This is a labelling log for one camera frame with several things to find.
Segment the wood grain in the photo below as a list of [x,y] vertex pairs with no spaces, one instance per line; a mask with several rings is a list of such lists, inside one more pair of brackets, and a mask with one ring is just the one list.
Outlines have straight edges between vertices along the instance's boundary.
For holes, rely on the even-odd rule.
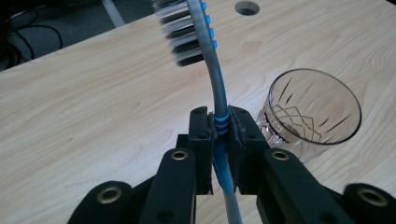
[[[246,17],[209,0],[229,104],[256,117],[272,81],[298,67],[345,82],[361,103],[355,137],[307,164],[342,192],[364,182],[396,196],[396,7],[373,0],[265,0]],[[108,180],[138,185],[213,109],[203,63],[178,68],[150,16],[0,73],[1,223],[66,223]],[[219,186],[198,197],[197,223],[225,223]],[[260,223],[255,197],[238,196]]]

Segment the black toothbrush bristles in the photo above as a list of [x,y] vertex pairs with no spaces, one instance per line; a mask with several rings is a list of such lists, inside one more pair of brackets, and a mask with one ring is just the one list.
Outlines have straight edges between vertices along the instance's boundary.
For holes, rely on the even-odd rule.
[[162,17],[160,23],[164,25],[165,37],[171,40],[169,46],[173,49],[177,65],[187,66],[203,61],[204,55],[186,0],[156,0],[152,5],[156,14]]

